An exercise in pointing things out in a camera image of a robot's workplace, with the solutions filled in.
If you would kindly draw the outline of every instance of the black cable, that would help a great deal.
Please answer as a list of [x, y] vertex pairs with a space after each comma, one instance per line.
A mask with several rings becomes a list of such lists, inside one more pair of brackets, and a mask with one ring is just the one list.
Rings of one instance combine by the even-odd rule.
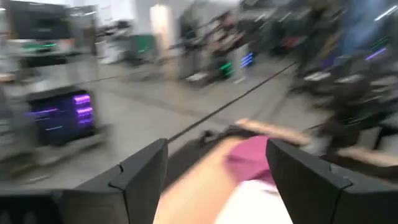
[[184, 130], [180, 131], [179, 133], [175, 134], [174, 136], [172, 136], [171, 138], [169, 138], [169, 143], [174, 142], [176, 139], [178, 139], [179, 137], [183, 136], [185, 133], [189, 132], [190, 130], [192, 130], [193, 128], [197, 127], [199, 124], [202, 124], [203, 122], [207, 121], [208, 119], [210, 119], [212, 116], [216, 115], [217, 113], [223, 111], [225, 108], [231, 106], [233, 103], [237, 102], [238, 100], [240, 100], [241, 98], [245, 97], [246, 95], [248, 95], [249, 93], [251, 93], [252, 91], [256, 90], [257, 88], [259, 88], [260, 86], [264, 85], [265, 83], [271, 81], [273, 78], [275, 78], [276, 76], [278, 76], [279, 74], [281, 74], [282, 72], [286, 71], [287, 69], [289, 69], [291, 66], [295, 65], [296, 62], [292, 63], [291, 65], [289, 65], [288, 67], [282, 69], [281, 71], [275, 73], [273, 76], [267, 78], [266, 80], [260, 82], [260, 84], [256, 85], [255, 87], [251, 88], [250, 90], [248, 90], [247, 92], [243, 93], [241, 96], [231, 100], [230, 102], [228, 102], [227, 104], [225, 104], [224, 106], [218, 108], [217, 110], [215, 110], [214, 112], [211, 112], [210, 114], [208, 114], [207, 116], [205, 116], [204, 118], [200, 119], [199, 121], [191, 124], [190, 126], [186, 127]]

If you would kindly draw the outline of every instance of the concrete floor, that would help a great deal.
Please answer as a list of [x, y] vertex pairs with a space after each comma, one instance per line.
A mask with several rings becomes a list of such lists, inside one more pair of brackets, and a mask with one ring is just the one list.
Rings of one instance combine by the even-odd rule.
[[[72, 69], [81, 75], [66, 80], [67, 74], [57, 69], [62, 86], [98, 80], [82, 84], [95, 91], [98, 111], [103, 123], [111, 124], [112, 135], [109, 144], [100, 149], [86, 151], [57, 167], [45, 170], [51, 177], [22, 188], [73, 188], [102, 173], [121, 160], [134, 154], [158, 138], [170, 138], [207, 114], [217, 110], [229, 101], [241, 96], [263, 80], [292, 64], [288, 59], [262, 58], [248, 71], [248, 78], [240, 84], [232, 82], [215, 83], [204, 88], [192, 88], [186, 83], [172, 79], [178, 70], [178, 63], [164, 67], [165, 77], [143, 82], [127, 82], [125, 75], [130, 68], [122, 65], [101, 65], [99, 74], [89, 64], [86, 67], [77, 62]], [[296, 129], [298, 131], [320, 123], [327, 114], [310, 110], [304, 97], [284, 98], [294, 67], [290, 67], [276, 78], [254, 90], [214, 117], [184, 134], [169, 145], [169, 154], [174, 153], [187, 140], [199, 136], [207, 129], [221, 131], [241, 118], [267, 121]]]

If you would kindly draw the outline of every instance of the gray floor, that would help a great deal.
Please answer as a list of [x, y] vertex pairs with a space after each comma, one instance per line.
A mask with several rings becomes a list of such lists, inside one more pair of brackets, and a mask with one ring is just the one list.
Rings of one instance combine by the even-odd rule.
[[[169, 138], [180, 132], [292, 63], [288, 59], [261, 60], [261, 63], [248, 71], [248, 78], [240, 84], [227, 81], [204, 88], [192, 88], [186, 83], [173, 80], [178, 70], [176, 62], [170, 62], [165, 66], [167, 78], [144, 82], [127, 82], [123, 77], [129, 74], [131, 69], [121, 65], [101, 65], [99, 76], [94, 75], [95, 67], [89, 67], [90, 75], [75, 77], [74, 82], [93, 81], [98, 77], [102, 79], [85, 86], [96, 93], [102, 122], [111, 124], [112, 135], [109, 144], [101, 149], [84, 152], [47, 170], [52, 175], [49, 179], [18, 187], [76, 187], [152, 141]], [[81, 63], [76, 63], [72, 68], [87, 69]], [[272, 122], [298, 131], [320, 123], [327, 114], [310, 110], [304, 97], [285, 98], [294, 69], [287, 69], [174, 141], [169, 146], [169, 153], [174, 153], [186, 140], [197, 137], [203, 130], [222, 130], [241, 118]]]

